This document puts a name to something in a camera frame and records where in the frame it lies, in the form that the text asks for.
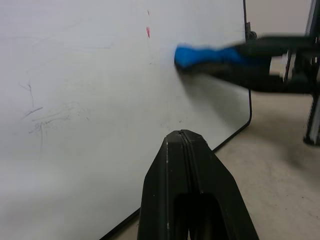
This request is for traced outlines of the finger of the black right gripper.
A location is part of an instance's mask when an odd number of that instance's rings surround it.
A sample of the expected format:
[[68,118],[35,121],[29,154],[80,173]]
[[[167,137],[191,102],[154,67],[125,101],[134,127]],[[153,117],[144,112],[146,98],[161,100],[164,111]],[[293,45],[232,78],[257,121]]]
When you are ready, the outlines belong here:
[[197,63],[190,66],[176,64],[186,75],[209,75],[222,81],[262,93],[309,94],[310,84],[305,81],[285,82],[279,75],[269,74],[265,67],[229,63]]
[[263,36],[234,46],[246,57],[274,57],[287,52],[317,53],[320,45],[311,36]]

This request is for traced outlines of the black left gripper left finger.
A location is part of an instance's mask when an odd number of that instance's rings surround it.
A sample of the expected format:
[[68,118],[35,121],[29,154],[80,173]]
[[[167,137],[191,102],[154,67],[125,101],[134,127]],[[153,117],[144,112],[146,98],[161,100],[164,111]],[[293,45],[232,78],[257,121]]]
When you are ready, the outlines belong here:
[[163,140],[143,182],[139,240],[186,240],[193,202],[190,130],[175,130]]

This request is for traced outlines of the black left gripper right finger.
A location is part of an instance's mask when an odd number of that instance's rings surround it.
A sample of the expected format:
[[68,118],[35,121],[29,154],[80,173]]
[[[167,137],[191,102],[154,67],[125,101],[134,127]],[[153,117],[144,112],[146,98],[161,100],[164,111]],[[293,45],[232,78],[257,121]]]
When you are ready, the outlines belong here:
[[189,175],[195,190],[190,218],[192,240],[257,240],[258,234],[237,183],[205,139],[190,130]]

